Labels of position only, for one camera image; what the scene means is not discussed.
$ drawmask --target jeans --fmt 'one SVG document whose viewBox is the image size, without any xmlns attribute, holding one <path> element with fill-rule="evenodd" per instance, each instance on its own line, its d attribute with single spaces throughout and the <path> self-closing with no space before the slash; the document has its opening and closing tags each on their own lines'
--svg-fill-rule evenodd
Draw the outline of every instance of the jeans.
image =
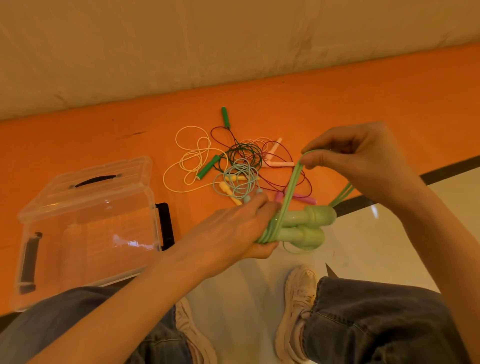
<svg viewBox="0 0 480 364">
<path fill-rule="evenodd" d="M 118 288 L 80 287 L 44 300 L 0 334 L 2 363 L 25 363 Z M 302 335 L 307 357 L 336 363 L 470 363 L 450 312 L 418 287 L 323 277 Z M 170 309 L 128 363 L 192 363 Z"/>
</svg>

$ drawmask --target plastic storage box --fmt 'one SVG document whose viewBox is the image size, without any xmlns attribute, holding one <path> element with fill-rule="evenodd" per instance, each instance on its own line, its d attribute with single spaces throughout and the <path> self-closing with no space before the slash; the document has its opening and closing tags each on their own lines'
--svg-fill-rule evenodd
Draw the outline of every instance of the plastic storage box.
<svg viewBox="0 0 480 364">
<path fill-rule="evenodd" d="M 149 157 L 55 177 L 19 213 L 24 224 L 12 308 L 138 274 L 160 251 Z"/>
</svg>

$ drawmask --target white sneaker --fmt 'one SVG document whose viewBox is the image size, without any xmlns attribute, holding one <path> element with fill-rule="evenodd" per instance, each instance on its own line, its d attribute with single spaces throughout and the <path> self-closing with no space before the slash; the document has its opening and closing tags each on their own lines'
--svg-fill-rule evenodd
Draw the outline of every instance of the white sneaker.
<svg viewBox="0 0 480 364">
<path fill-rule="evenodd" d="M 185 297 L 175 305 L 175 322 L 178 331 L 185 334 L 195 364 L 217 364 L 212 343 L 197 329 L 192 320 L 192 311 Z"/>
<path fill-rule="evenodd" d="M 294 268 L 285 282 L 285 312 L 278 326 L 275 351 L 282 363 L 308 361 L 300 342 L 300 332 L 310 316 L 317 291 L 317 277 L 307 266 Z"/>
</svg>

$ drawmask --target orange table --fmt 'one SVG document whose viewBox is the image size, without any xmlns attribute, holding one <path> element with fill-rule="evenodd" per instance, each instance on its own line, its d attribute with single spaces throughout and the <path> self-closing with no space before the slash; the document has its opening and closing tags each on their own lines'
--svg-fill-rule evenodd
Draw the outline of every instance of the orange table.
<svg viewBox="0 0 480 364">
<path fill-rule="evenodd" d="M 60 173 L 149 155 L 151 188 L 157 202 L 169 203 L 179 239 L 215 209 L 233 206 L 210 187 L 175 194 L 163 186 L 164 170 L 183 154 L 174 143 L 180 127 L 222 125 L 226 106 L 238 138 L 281 136 L 296 160 L 327 128 L 384 120 L 425 173 L 480 154 L 479 85 L 480 44 L 472 44 L 0 122 L 0 314 L 10 310 L 22 232 L 16 215 Z M 180 142 L 193 147 L 199 136 L 188 131 Z M 307 173 L 322 204 L 346 183 L 327 169 Z M 185 188 L 183 174 L 177 168 L 168 175 L 170 186 Z M 268 175 L 286 182 L 289 171 Z"/>
</svg>

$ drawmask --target hand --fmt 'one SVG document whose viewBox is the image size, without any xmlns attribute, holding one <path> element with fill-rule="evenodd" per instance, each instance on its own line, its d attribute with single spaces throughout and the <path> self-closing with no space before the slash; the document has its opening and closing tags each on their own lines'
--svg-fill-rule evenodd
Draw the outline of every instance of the hand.
<svg viewBox="0 0 480 364">
<path fill-rule="evenodd" d="M 402 207 L 425 184 L 408 165 L 382 122 L 332 128 L 312 140 L 300 158 L 307 169 L 331 168 L 369 199 L 389 209 Z"/>
<path fill-rule="evenodd" d="M 204 279 L 245 258 L 268 258 L 276 243 L 255 243 L 280 209 L 265 194 L 256 194 L 241 206 L 218 210 L 200 222 L 173 247 L 199 264 Z"/>
</svg>

